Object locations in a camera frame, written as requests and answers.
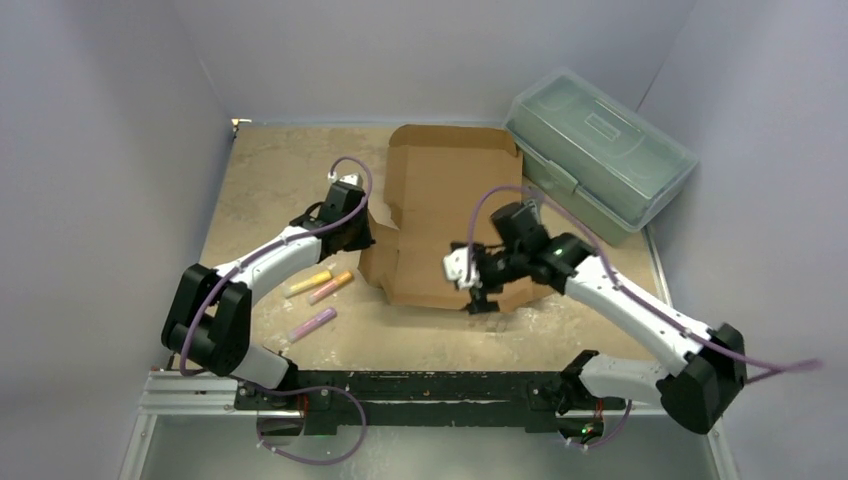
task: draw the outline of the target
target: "clear plastic container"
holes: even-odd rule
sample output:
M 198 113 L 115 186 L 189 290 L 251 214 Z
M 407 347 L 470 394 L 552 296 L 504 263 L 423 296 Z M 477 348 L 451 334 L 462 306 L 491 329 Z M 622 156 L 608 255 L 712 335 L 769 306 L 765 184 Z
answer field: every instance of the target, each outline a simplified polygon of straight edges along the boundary
M 698 163 L 695 154 L 567 69 L 516 97 L 504 126 L 522 149 L 575 180 L 556 188 L 585 196 L 629 231 L 662 210 Z M 538 172 L 525 175 L 543 190 L 552 188 L 533 178 Z

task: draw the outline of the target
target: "table surface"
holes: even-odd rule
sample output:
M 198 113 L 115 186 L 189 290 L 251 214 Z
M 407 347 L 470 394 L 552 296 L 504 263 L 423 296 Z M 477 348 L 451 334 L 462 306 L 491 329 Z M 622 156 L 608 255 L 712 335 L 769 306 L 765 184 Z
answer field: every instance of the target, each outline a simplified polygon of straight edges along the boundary
M 240 125 L 215 208 L 201 263 L 215 266 L 255 249 L 278 235 L 289 220 L 327 193 L 326 172 L 343 155 L 363 160 L 374 175 L 370 208 L 382 203 L 388 140 L 396 127 L 281 127 Z M 341 174 L 356 166 L 342 164 Z M 574 231 L 543 209 L 552 233 Z M 613 264 L 656 294 L 657 275 L 643 235 L 608 249 Z M 365 283 L 356 270 L 358 253 L 324 261 L 334 273 L 351 270 L 356 279 L 315 306 L 306 295 L 285 299 L 277 288 L 252 315 L 252 339 L 281 351 L 301 369 L 323 370 L 560 370 L 584 349 L 649 359 L 632 338 L 593 310 L 552 295 L 511 314 L 469 317 L 420 307 L 398 307 Z M 316 266 L 290 279 L 320 271 Z M 333 306 L 338 318 L 294 345 L 286 333 Z

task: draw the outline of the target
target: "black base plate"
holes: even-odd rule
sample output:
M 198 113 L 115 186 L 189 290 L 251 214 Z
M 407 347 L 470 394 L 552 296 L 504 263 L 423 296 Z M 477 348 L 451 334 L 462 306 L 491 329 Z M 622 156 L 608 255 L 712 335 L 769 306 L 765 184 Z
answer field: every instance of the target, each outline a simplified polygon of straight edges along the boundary
M 557 432 L 563 403 L 560 372 L 298 372 L 297 387 L 334 386 L 349 391 L 365 409 L 371 426 L 522 427 L 528 433 Z M 356 407 L 343 395 L 307 395 L 304 434 L 333 435 L 340 425 L 360 425 Z M 605 398 L 604 410 L 623 410 L 619 398 Z M 595 409 L 597 399 L 577 400 L 572 410 Z M 296 410 L 295 397 L 274 397 L 247 389 L 236 410 Z

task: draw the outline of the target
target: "yellow chalk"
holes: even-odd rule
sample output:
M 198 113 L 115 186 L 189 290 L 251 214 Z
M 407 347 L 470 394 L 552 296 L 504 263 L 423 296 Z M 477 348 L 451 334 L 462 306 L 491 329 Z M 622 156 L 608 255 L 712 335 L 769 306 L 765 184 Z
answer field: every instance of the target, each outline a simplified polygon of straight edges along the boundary
M 317 287 L 318 285 L 321 285 L 322 283 L 327 282 L 332 278 L 333 274 L 330 273 L 329 270 L 324 270 L 321 273 L 317 273 L 302 282 L 295 283 L 294 285 L 286 288 L 284 295 L 286 298 L 293 297 L 300 292 L 305 292 L 306 290 L 309 290 L 312 287 Z

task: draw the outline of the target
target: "wire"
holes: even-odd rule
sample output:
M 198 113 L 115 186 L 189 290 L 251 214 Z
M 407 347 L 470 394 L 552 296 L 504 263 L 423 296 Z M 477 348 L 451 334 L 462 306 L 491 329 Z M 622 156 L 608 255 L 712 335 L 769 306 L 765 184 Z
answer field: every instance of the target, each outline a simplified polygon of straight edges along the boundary
M 553 201 L 551 201 L 547 197 L 545 197 L 542 194 L 541 191 L 531 189 L 531 188 L 528 188 L 528 187 L 520 187 L 520 186 L 516 186 L 516 185 L 501 185 L 499 187 L 495 187 L 495 188 L 489 190 L 488 192 L 486 192 L 486 194 L 483 195 L 483 197 L 481 197 L 480 200 L 477 202 L 477 205 L 474 206 L 474 211 L 472 211 L 472 213 L 471 213 L 471 223 L 468 225 L 468 245 L 473 244 L 474 225 L 477 223 L 477 216 L 480 214 L 480 210 L 483 207 L 483 203 L 486 201 L 486 199 L 488 199 L 493 194 L 495 194 L 497 192 L 502 192 L 502 191 L 513 191 L 513 192 L 526 193 L 528 195 L 533 196 L 534 198 L 541 199 L 541 201 L 545 205 L 547 205 L 548 207 L 550 207 L 551 209 L 556 211 L 559 215 L 561 215 L 563 218 L 565 218 L 566 220 L 571 222 L 571 224 L 574 225 L 575 228 L 577 228 L 580 231 L 580 233 L 582 233 L 589 240 L 589 243 L 591 243 L 592 246 L 595 248 L 595 251 L 598 253 L 598 257 L 600 257 L 600 259 L 601 259 L 601 263 L 603 264 L 604 270 L 606 271 L 607 276 L 612 281 L 613 286 L 618 288 L 619 290 L 621 290 L 621 292 L 623 292 L 628 298 L 630 298 L 631 300 L 633 300 L 634 302 L 639 304 L 642 308 L 648 310 L 649 312 L 651 312 L 654 315 L 656 315 L 657 317 L 659 317 L 661 320 L 663 320 L 666 323 L 668 323 L 669 325 L 671 325 L 672 328 L 674 328 L 675 330 L 677 330 L 678 332 L 683 334 L 685 337 L 690 338 L 690 339 L 694 340 L 695 342 L 701 344 L 702 346 L 709 348 L 710 350 L 713 350 L 717 353 L 720 353 L 720 354 L 722 354 L 722 355 L 724 355 L 724 356 L 726 356 L 726 357 L 728 357 L 732 360 L 735 360 L 737 362 L 744 362 L 744 363 L 747 363 L 749 365 L 753 365 L 755 367 L 759 367 L 759 368 L 763 368 L 763 369 L 768 370 L 767 372 L 765 372 L 763 374 L 756 375 L 754 377 L 749 378 L 748 381 L 746 382 L 747 384 L 750 385 L 752 383 L 755 383 L 755 382 L 758 382 L 758 381 L 761 381 L 761 380 L 765 380 L 766 378 L 770 378 L 770 377 L 773 377 L 775 375 L 779 375 L 779 374 L 782 374 L 782 373 L 810 371 L 810 370 L 815 370 L 815 369 L 821 368 L 822 362 L 821 362 L 820 359 L 817 359 L 817 358 L 802 360 L 800 362 L 793 363 L 793 364 L 790 364 L 790 365 L 780 365 L 780 364 L 766 362 L 766 361 L 757 360 L 757 359 L 748 357 L 748 356 L 740 354 L 738 352 L 734 352 L 733 350 L 724 348 L 721 345 L 713 343 L 713 342 L 711 342 L 707 339 L 701 338 L 698 335 L 692 334 L 692 332 L 689 329 L 687 329 L 686 327 L 681 325 L 677 320 L 673 319 L 672 317 L 667 315 L 665 312 L 658 309 L 657 307 L 652 305 L 650 302 L 648 302 L 644 298 L 640 297 L 637 293 L 635 293 L 632 290 L 630 290 L 629 288 L 627 288 L 626 285 L 621 283 L 619 281 L 618 277 L 616 276 L 615 271 L 612 268 L 612 264 L 610 263 L 609 257 L 604 252 L 604 249 L 601 247 L 601 242 L 598 240 L 598 238 L 595 236 L 595 234 L 592 233 L 591 230 L 589 230 L 585 225 L 583 225 L 583 223 L 581 223 L 579 220 L 577 220 L 577 218 L 575 218 L 573 215 L 568 213 L 568 211 L 566 211 L 560 205 L 554 203 Z M 470 279 L 470 276 L 471 276 L 472 255 L 473 255 L 472 249 L 469 248 L 468 249 L 468 268 L 467 268 L 468 274 L 466 276 L 467 279 Z
M 303 464 L 306 464 L 306 465 L 315 465 L 315 466 L 335 465 L 337 463 L 341 463 L 341 462 L 347 460 L 348 458 L 352 457 L 353 454 L 356 453 L 357 450 L 359 450 L 359 447 L 362 446 L 362 442 L 365 441 L 365 436 L 368 432 L 368 423 L 367 423 L 366 418 L 365 418 L 365 409 L 362 408 L 362 404 L 359 403 L 359 401 L 356 399 L 356 397 L 354 397 L 350 392 L 348 392 L 347 390 L 345 390 L 343 388 L 331 387 L 329 385 L 326 385 L 326 386 L 322 386 L 322 387 L 308 387 L 308 388 L 301 388 L 301 389 L 298 389 L 298 390 L 291 390 L 291 391 L 288 391 L 288 392 L 279 392 L 277 390 L 271 390 L 269 388 L 265 388 L 262 385 L 256 385 L 253 382 L 247 382 L 247 383 L 250 383 L 251 386 L 253 386 L 253 388 L 255 388 L 256 390 L 258 390 L 258 391 L 260 391 L 260 392 L 262 392 L 266 395 L 274 395 L 274 396 L 278 396 L 278 397 L 288 397 L 288 396 L 291 396 L 291 395 L 301 395 L 301 394 L 304 394 L 304 393 L 317 392 L 317 391 L 321 391 L 321 390 L 328 390 L 328 391 L 331 391 L 331 392 L 340 393 L 340 394 L 346 396 L 351 402 L 353 402 L 353 405 L 356 407 L 356 410 L 359 412 L 359 418 L 362 420 L 362 430 L 360 430 L 360 432 L 359 432 L 359 437 L 356 439 L 356 443 L 354 443 L 353 446 L 350 447 L 350 449 L 347 452 L 343 453 L 342 455 L 339 455 L 338 457 L 331 458 L 329 460 L 316 460 L 316 459 L 312 459 L 312 458 L 301 457 L 301 456 L 286 452 L 284 450 L 280 450 L 277 447 L 270 445 L 268 442 L 265 441 L 265 438 L 262 436 L 262 430 L 260 428 L 261 424 L 257 420 L 257 422 L 256 422 L 256 436 L 257 436 L 257 438 L 259 438 L 259 446 L 265 447 L 271 453 L 275 453 L 275 454 L 280 455 L 282 457 L 288 458 L 289 460 L 294 460 L 296 462 L 303 463 Z
M 269 252 L 272 252 L 272 251 L 274 251 L 274 250 L 276 250 L 280 247 L 284 247 L 284 246 L 288 245 L 290 242 L 300 240 L 300 239 L 306 238 L 306 237 L 316 236 L 316 235 L 319 235 L 319 234 L 322 234 L 322 233 L 329 232 L 331 230 L 335 230 L 336 228 L 338 228 L 338 227 L 344 225 L 346 222 L 350 221 L 352 218 L 356 217 L 356 215 L 358 215 L 359 212 L 361 212 L 365 208 L 365 206 L 368 204 L 368 200 L 371 198 L 371 190 L 374 186 L 373 177 L 371 175 L 371 169 L 369 169 L 368 166 L 365 165 L 365 163 L 362 160 L 359 160 L 358 158 L 354 158 L 354 157 L 345 156 L 345 157 L 340 157 L 340 158 L 336 159 L 335 162 L 333 162 L 333 164 L 330 166 L 330 173 L 331 174 L 335 173 L 336 167 L 339 165 L 339 163 L 341 163 L 345 160 L 349 160 L 349 161 L 352 161 L 352 162 L 358 164 L 359 167 L 362 168 L 362 170 L 365 172 L 365 176 L 368 179 L 368 185 L 365 189 L 365 196 L 359 202 L 359 205 L 357 205 L 356 208 L 354 208 L 352 212 L 350 212 L 349 214 L 345 215 L 344 217 L 342 217 L 338 221 L 333 222 L 329 225 L 325 225 L 323 227 L 316 228 L 314 230 L 310 230 L 308 232 L 297 233 L 297 234 L 291 235 L 289 237 L 277 240 L 276 242 L 269 243 L 268 245 L 260 248 L 259 250 L 255 251 L 253 254 L 251 254 L 247 258 L 245 258 L 241 262 L 241 265 L 240 265 L 241 268 L 246 268 L 251 263 L 255 262 L 258 258 L 261 258 L 263 255 L 265 255 Z M 189 351 L 191 351 L 191 342 L 192 342 L 192 339 L 194 338 L 195 332 L 197 331 L 197 326 L 200 324 L 200 320 L 203 318 L 203 314 L 206 313 L 206 309 L 209 308 L 209 306 L 212 304 L 212 302 L 215 300 L 215 298 L 217 298 L 221 289 L 224 288 L 224 285 L 226 285 L 227 282 L 229 282 L 234 276 L 236 276 L 236 274 L 238 272 L 239 272 L 239 267 L 237 266 L 237 267 L 233 267 L 229 272 L 225 273 L 221 277 L 221 280 L 219 280 L 218 283 L 216 283 L 215 286 L 212 287 L 212 290 L 209 292 L 209 295 L 207 295 L 206 298 L 203 299 L 203 302 L 200 303 L 200 306 L 198 307 L 197 312 L 195 313 L 194 318 L 191 321 L 191 325 L 189 325 L 188 332 L 186 333 L 185 341 L 183 342 L 182 349 L 180 350 L 180 374 L 182 374 L 183 376 L 193 376 L 193 375 L 197 375 L 199 373 L 206 371 L 205 368 L 200 368 L 200 369 L 195 369 L 195 370 L 189 370 L 188 368 L 186 368 L 186 359 L 188 358 Z M 329 390 L 329 391 L 333 391 L 333 392 L 338 392 L 338 393 L 341 393 L 342 395 L 346 396 L 348 399 L 350 399 L 350 401 L 353 402 L 353 405 L 359 411 L 359 415 L 362 418 L 362 431 L 359 434 L 359 438 L 356 440 L 356 443 L 345 454 L 343 454 L 339 457 L 336 457 L 336 458 L 331 458 L 329 460 L 313 460 L 313 459 L 309 459 L 309 458 L 299 457 L 297 455 L 293 455 L 291 453 L 287 453 L 287 452 L 284 452 L 282 450 L 278 450 L 276 447 L 272 447 L 272 446 L 268 445 L 265 442 L 265 440 L 262 438 L 262 434 L 261 434 L 261 431 L 259 430 L 259 425 L 257 423 L 256 432 L 257 432 L 257 435 L 259 436 L 260 444 L 273 453 L 276 453 L 278 455 L 282 455 L 283 457 L 286 457 L 290 460 L 294 460 L 296 462 L 305 463 L 307 465 L 333 465 L 335 463 L 339 463 L 339 462 L 342 462 L 342 461 L 350 458 L 354 453 L 356 453 L 356 451 L 362 445 L 362 442 L 365 440 L 365 435 L 366 435 L 366 432 L 368 430 L 368 425 L 367 425 L 367 421 L 366 421 L 366 418 L 365 418 L 365 410 L 362 408 L 362 404 L 359 403 L 359 401 L 353 395 L 351 395 L 350 392 L 347 392 L 347 391 L 345 391 L 341 388 L 331 387 L 331 386 L 309 387 L 309 388 L 301 388 L 299 390 L 279 392 L 279 391 L 276 391 L 276 390 L 271 390 L 269 388 L 265 388 L 262 385 L 255 384 L 253 382 L 246 381 L 244 379 L 236 378 L 236 380 L 240 380 L 240 381 L 244 381 L 246 383 L 249 383 L 256 390 L 261 391 L 261 392 L 263 392 L 267 395 L 274 395 L 274 396 L 280 396 L 280 397 L 286 397 L 286 396 L 289 396 L 289 395 L 300 395 L 300 394 L 303 394 L 303 393 L 315 392 L 315 391 L 320 391 L 320 390 Z
M 609 434 L 602 436 L 600 439 L 598 439 L 597 442 L 592 443 L 591 445 L 588 443 L 580 444 L 572 442 L 570 438 L 566 438 L 565 445 L 567 447 L 573 447 L 583 450 L 584 452 L 587 450 L 594 450 L 598 447 L 606 445 L 607 443 L 613 441 L 613 439 L 615 439 L 619 434 L 621 434 L 622 430 L 624 430 L 624 425 L 627 423 L 627 419 L 630 418 L 630 413 L 632 412 L 632 410 L 633 400 L 628 400 L 627 406 L 624 407 L 624 413 L 621 414 L 621 420 L 618 421 L 618 423 L 615 425 L 615 428 L 613 428 Z

